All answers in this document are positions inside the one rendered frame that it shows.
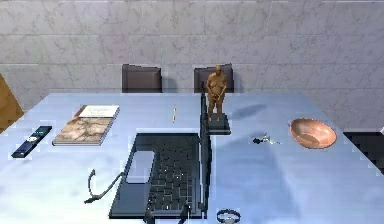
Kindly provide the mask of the brown wooden board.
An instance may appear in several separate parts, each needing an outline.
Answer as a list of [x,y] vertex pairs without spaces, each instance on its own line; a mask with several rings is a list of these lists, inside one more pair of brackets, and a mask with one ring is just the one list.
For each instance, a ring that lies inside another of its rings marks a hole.
[[23,115],[22,108],[0,73],[0,133]]

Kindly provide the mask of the pale blue table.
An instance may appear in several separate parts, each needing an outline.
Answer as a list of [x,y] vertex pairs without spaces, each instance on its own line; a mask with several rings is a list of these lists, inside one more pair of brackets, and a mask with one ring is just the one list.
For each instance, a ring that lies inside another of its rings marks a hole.
[[[39,126],[58,132],[85,104],[120,107],[100,146],[56,147],[45,138],[25,159],[11,154]],[[176,120],[172,123],[174,105]],[[212,140],[209,210],[238,211],[240,224],[384,224],[384,175],[344,136],[324,150],[291,137],[289,123],[323,113],[299,94],[233,94],[231,133]],[[116,185],[139,132],[195,132],[196,94],[52,94],[0,133],[0,224],[140,224],[111,219]],[[281,144],[253,143],[265,133]]]

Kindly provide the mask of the brown statue on black base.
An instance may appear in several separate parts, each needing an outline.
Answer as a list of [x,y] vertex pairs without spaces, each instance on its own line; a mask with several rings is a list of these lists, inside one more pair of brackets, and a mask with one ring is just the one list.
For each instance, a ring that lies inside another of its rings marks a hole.
[[231,133],[226,115],[222,112],[222,105],[227,89],[227,78],[220,65],[208,76],[206,81],[208,97],[208,127],[209,133],[215,135],[229,135]]

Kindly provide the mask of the brown and white book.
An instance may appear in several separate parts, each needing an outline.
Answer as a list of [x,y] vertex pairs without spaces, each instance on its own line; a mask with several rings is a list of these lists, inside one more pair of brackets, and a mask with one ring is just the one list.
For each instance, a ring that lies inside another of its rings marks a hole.
[[52,144],[100,146],[119,111],[118,105],[83,105],[56,135]]

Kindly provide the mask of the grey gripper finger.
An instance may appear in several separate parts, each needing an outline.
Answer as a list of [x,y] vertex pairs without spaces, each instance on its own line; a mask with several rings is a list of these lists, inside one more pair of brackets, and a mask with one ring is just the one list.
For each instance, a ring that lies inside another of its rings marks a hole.
[[87,187],[88,187],[88,192],[90,194],[90,197],[91,198],[95,198],[96,196],[93,194],[92,192],[92,189],[91,189],[91,180],[92,178],[96,175],[96,171],[95,169],[92,169],[89,176],[88,176],[88,179],[87,179]]
[[91,198],[89,197],[88,199],[86,199],[84,201],[85,204],[89,204],[89,203],[93,203],[94,201],[97,201],[97,200],[100,200],[102,199],[111,189],[112,187],[116,184],[116,182],[118,181],[119,178],[122,178],[126,175],[125,172],[120,172],[116,177],[115,179],[111,182],[111,184],[108,186],[108,188],[106,190],[104,190],[102,193],[100,194],[94,194],[96,197],[95,198]]

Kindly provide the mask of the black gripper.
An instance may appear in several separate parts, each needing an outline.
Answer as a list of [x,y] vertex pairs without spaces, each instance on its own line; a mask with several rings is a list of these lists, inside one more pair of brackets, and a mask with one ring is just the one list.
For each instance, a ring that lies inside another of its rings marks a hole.
[[241,215],[233,209],[222,209],[216,213],[216,219],[219,224],[238,224]]

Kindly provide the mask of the black low furniture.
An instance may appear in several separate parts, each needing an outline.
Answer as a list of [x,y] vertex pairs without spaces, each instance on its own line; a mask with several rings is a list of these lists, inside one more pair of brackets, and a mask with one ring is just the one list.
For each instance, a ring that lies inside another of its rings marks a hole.
[[384,134],[381,132],[344,132],[344,135],[384,175]]

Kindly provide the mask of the black remote control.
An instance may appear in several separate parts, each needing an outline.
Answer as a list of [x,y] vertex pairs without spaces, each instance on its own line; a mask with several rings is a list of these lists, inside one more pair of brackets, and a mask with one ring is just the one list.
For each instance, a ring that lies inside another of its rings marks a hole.
[[13,158],[25,158],[51,131],[51,126],[40,126],[37,128],[11,156]]

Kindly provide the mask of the dark brown chair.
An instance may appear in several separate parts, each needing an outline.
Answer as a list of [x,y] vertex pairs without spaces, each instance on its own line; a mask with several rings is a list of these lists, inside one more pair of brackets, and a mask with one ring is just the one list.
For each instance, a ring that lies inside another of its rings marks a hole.
[[123,93],[161,93],[162,76],[158,67],[122,65]]
[[[221,69],[223,73],[226,75],[227,79],[227,93],[234,92],[234,78],[233,78],[233,68],[231,64],[221,65]],[[194,92],[201,92],[201,83],[205,83],[208,79],[208,76],[211,73],[215,72],[214,67],[206,67],[206,68],[195,68],[194,69]]]

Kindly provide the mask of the black and gold keychain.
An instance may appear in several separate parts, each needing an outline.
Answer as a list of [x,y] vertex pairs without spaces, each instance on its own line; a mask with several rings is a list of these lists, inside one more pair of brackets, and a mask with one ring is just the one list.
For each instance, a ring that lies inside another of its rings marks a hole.
[[265,133],[262,137],[260,138],[254,138],[253,140],[253,143],[256,143],[256,144],[260,144],[260,143],[263,143],[263,142],[268,142],[270,144],[281,144],[280,142],[278,141],[274,141],[270,135],[268,135],[267,133]]

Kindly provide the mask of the black laptop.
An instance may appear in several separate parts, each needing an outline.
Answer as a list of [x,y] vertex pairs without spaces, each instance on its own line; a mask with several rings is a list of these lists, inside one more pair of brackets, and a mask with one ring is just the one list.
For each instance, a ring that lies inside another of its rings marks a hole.
[[207,98],[200,96],[198,133],[138,133],[110,208],[111,219],[207,217],[212,148]]

